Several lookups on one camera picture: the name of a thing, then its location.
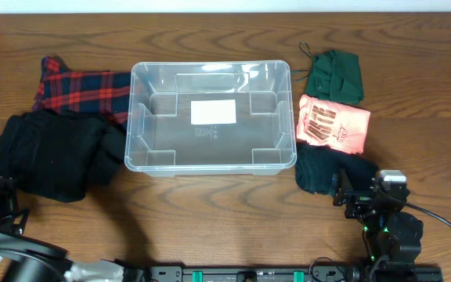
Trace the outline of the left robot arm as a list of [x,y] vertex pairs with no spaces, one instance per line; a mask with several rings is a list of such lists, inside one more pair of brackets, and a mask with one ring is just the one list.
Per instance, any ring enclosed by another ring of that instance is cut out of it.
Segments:
[[25,237],[29,211],[18,208],[14,184],[14,179],[0,177],[0,262],[10,261],[4,281],[151,280],[148,269],[136,269],[120,261],[73,262],[65,249]]

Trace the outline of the dark green garment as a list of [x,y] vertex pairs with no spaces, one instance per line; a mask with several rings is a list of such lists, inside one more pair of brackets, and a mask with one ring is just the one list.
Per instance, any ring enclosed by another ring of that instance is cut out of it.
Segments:
[[313,54],[306,42],[300,42],[298,48],[312,60],[304,77],[307,96],[351,106],[363,101],[362,72],[356,54],[340,50]]

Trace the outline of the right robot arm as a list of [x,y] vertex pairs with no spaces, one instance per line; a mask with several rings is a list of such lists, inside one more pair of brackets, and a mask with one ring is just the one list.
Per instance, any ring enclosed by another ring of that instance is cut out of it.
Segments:
[[421,252],[424,224],[404,212],[407,178],[399,170],[381,170],[367,184],[357,186],[340,170],[334,180],[333,205],[345,207],[345,217],[363,227],[362,238],[372,262],[412,264]]

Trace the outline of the clear plastic storage bin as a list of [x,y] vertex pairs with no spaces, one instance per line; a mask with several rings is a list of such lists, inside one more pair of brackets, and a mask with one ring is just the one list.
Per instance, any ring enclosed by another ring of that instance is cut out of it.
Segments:
[[[236,124],[191,124],[192,101],[225,99],[236,101]],[[296,160],[286,62],[141,62],[132,68],[129,170],[153,177],[276,175]]]

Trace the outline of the red navy plaid garment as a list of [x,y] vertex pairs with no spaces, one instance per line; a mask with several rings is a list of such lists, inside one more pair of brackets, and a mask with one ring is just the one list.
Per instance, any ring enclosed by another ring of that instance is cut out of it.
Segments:
[[128,72],[71,70],[59,57],[46,56],[33,109],[101,114],[125,127],[130,86]]

